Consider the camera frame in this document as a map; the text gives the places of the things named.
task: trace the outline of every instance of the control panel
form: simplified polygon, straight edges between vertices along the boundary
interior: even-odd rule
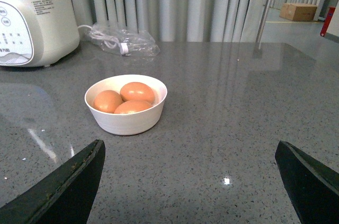
[[[32,39],[23,15],[0,1],[0,65],[26,64],[32,58]]]

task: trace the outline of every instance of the ceramic bowl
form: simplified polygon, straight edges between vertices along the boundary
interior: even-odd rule
[[[133,114],[111,114],[92,107],[94,98],[104,90],[120,89],[129,82],[141,82],[148,85],[155,93],[155,101],[150,109]],[[144,75],[120,75],[101,80],[92,85],[85,94],[85,102],[98,125],[115,135],[135,135],[152,128],[160,119],[167,95],[165,84],[156,78]]]

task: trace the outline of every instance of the power cord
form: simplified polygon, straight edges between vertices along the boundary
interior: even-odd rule
[[[95,40],[100,40],[103,41],[103,43],[109,48],[109,49],[114,49],[117,46],[120,48],[120,53],[122,55],[126,55],[129,53],[129,49],[127,46],[127,43],[120,43],[119,39],[111,36],[111,35],[107,35],[104,34],[96,29],[94,29],[93,27],[86,25],[86,24],[82,24],[78,26],[78,29],[80,28],[89,28],[91,29],[91,38],[95,39]]]

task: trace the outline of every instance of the cardboard box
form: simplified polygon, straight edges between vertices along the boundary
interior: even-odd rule
[[[312,21],[317,5],[306,3],[284,3],[280,10],[280,17],[292,21]]]

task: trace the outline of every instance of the brown egg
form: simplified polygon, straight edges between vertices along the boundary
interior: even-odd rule
[[[120,95],[123,101],[139,100],[152,104],[155,99],[152,88],[140,82],[125,84],[120,90]]]
[[[146,109],[150,109],[152,105],[147,101],[126,101],[117,107],[114,114],[132,114]]]
[[[116,108],[122,103],[123,101],[119,93],[106,90],[95,97],[93,108],[105,113],[114,113]]]

